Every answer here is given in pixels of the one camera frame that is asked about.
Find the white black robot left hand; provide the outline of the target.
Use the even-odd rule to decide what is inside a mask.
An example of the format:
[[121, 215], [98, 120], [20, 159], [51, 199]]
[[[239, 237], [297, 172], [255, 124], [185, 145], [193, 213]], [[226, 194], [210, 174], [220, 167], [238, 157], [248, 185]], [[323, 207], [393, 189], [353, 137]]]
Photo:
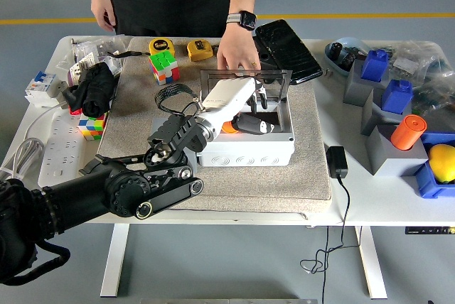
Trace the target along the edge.
[[196, 115], [196, 123], [202, 128], [207, 141], [216, 139], [224, 124], [229, 123], [235, 131], [263, 135], [280, 132], [273, 125], [255, 116], [257, 98], [263, 109], [268, 107], [267, 93], [263, 84], [253, 77], [239, 77], [218, 81], [203, 100], [203, 110]]

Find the person's left hand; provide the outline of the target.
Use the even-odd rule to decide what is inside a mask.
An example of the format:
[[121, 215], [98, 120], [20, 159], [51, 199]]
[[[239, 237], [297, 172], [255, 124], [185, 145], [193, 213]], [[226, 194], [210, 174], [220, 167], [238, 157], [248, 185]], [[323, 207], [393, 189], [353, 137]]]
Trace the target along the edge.
[[217, 53], [219, 70], [260, 70], [261, 64], [252, 32], [237, 23], [228, 23]]

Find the person's right hand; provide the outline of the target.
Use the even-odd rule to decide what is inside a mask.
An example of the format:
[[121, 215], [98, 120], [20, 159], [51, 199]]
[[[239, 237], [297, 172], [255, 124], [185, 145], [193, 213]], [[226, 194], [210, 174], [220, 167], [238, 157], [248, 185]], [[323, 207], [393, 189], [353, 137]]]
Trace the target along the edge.
[[98, 26], [112, 32], [116, 26], [116, 18], [111, 0], [91, 0], [91, 11]]

